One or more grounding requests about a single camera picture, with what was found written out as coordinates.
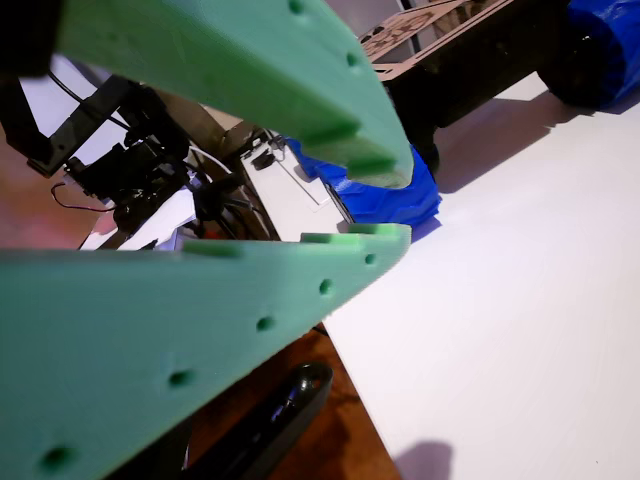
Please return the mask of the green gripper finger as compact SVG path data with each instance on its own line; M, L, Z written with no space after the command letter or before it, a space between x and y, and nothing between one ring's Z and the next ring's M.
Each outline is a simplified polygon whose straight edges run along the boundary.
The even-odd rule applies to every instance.
M411 230L1 254L1 475L101 479L384 275Z
M322 1L67 1L57 49L292 137L354 181L411 182L392 102Z

